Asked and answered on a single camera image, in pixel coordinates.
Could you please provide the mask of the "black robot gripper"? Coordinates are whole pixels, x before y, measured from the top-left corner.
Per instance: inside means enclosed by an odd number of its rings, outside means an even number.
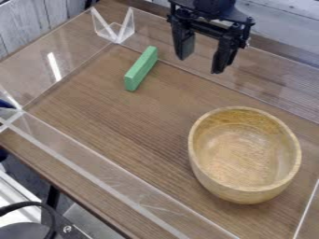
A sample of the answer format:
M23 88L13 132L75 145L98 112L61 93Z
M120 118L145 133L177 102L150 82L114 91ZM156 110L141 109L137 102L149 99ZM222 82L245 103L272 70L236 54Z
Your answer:
M182 61L194 50L194 33L218 39L212 62L212 74L221 74L232 64L238 47L248 46L252 16L234 6L236 0L168 0L166 21L172 27L174 52Z

